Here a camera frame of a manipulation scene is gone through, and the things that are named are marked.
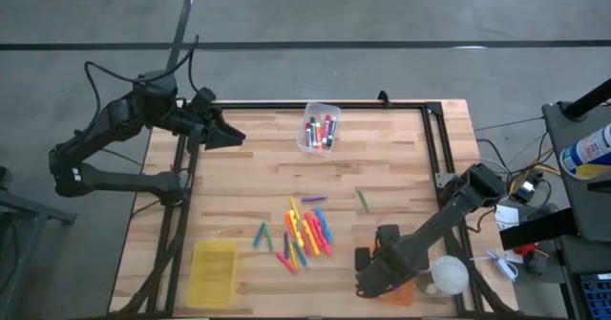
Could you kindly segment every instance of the yellow plastic basket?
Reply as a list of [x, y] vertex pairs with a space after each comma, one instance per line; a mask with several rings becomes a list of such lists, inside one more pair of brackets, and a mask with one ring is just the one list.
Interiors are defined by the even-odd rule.
[[206, 309], [229, 308], [235, 290], [237, 262], [236, 242], [197, 242], [193, 250], [187, 306]]

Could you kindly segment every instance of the wooden table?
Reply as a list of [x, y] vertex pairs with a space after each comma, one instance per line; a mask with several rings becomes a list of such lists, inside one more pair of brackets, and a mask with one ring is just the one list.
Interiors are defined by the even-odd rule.
[[[467, 103], [442, 103], [454, 163], [461, 173], [479, 157]], [[417, 292], [413, 305], [406, 308], [355, 295], [354, 248], [370, 245], [380, 224], [399, 224], [402, 233], [410, 233], [438, 209], [420, 112], [343, 111], [330, 159], [308, 156], [297, 149], [296, 131], [303, 110], [225, 110], [224, 114], [228, 122], [247, 134], [247, 140], [241, 147], [200, 152], [175, 316], [455, 315], [451, 297]], [[170, 133], [155, 130], [144, 172], [168, 170], [176, 141]], [[436, 146], [443, 157], [440, 143]], [[370, 214], [359, 203], [356, 189], [366, 195]], [[253, 249], [252, 241], [261, 222], [266, 221], [274, 246], [281, 250], [289, 197], [302, 196], [329, 197], [320, 206], [334, 235], [334, 254], [312, 258], [310, 267], [292, 275], [267, 252], [264, 243], [260, 249]], [[138, 195], [135, 209], [153, 199], [148, 194]], [[302, 211], [309, 208], [301, 205]], [[474, 225], [482, 211], [471, 214], [468, 223]], [[153, 268], [161, 218], [162, 208], [155, 206], [132, 219], [111, 310], [120, 309]], [[231, 309], [190, 309], [185, 305], [193, 247], [206, 239], [238, 243], [238, 276]], [[485, 256], [483, 247], [501, 249], [493, 216], [483, 221], [482, 232], [472, 234], [471, 241], [475, 257]], [[441, 241], [430, 250], [431, 260], [443, 254]], [[477, 266], [501, 299], [516, 309], [511, 282], [490, 261], [478, 261]], [[165, 282], [160, 287], [161, 306]]]

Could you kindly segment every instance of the gray floor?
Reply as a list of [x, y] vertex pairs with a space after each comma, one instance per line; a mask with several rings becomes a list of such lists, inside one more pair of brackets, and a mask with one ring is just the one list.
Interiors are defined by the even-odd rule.
[[[171, 41], [182, 0], [0, 0], [0, 43]], [[194, 0], [185, 40], [609, 39], [611, 0]], [[49, 226], [30, 274], [23, 318], [102, 314], [108, 306], [134, 195], [53, 192], [47, 152], [91, 118], [82, 72], [91, 59], [124, 75], [165, 66], [168, 52], [1, 52], [0, 165], [12, 191], [75, 211]], [[195, 79], [222, 99], [466, 98], [475, 127], [540, 115], [609, 77], [611, 48], [197, 53]], [[128, 86], [96, 75], [105, 103]], [[184, 71], [181, 92], [189, 95]], [[541, 122], [479, 132], [510, 160], [543, 133]], [[147, 133], [113, 148], [144, 156]], [[535, 145], [513, 167], [529, 162]], [[484, 156], [493, 158], [488, 147]], [[104, 169], [137, 167], [100, 153]], [[552, 201], [566, 206], [559, 182]], [[525, 278], [520, 308], [562, 315], [558, 288]]]

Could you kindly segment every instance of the spray can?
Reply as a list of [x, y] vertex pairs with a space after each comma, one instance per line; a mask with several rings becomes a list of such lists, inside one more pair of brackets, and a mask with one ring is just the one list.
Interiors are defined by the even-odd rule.
[[611, 173], [611, 124], [563, 150], [559, 164], [568, 174], [581, 180]]

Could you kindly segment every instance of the robotic arm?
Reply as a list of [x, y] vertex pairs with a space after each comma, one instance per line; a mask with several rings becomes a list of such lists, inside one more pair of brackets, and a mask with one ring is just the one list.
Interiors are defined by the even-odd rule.
[[499, 177], [483, 164], [473, 165], [439, 192], [445, 205], [414, 233], [401, 236], [396, 224], [379, 226], [372, 255], [368, 247], [355, 250], [357, 295], [377, 297], [428, 269], [429, 248], [470, 212], [496, 205], [503, 193]]
[[[138, 80], [155, 79], [166, 71], [140, 75]], [[205, 149], [241, 145], [245, 135], [222, 117], [213, 104], [215, 94], [200, 89], [187, 105], [177, 104], [178, 87], [173, 75], [149, 82], [134, 82], [127, 95], [111, 101], [84, 131], [57, 144], [49, 153], [49, 168], [55, 178], [55, 191], [64, 197], [86, 195], [95, 190], [150, 192], [163, 205], [183, 201], [178, 174], [161, 172], [155, 176], [103, 172], [83, 161], [114, 141], [136, 136], [143, 126], [158, 127], [188, 137], [187, 150], [197, 154]]]

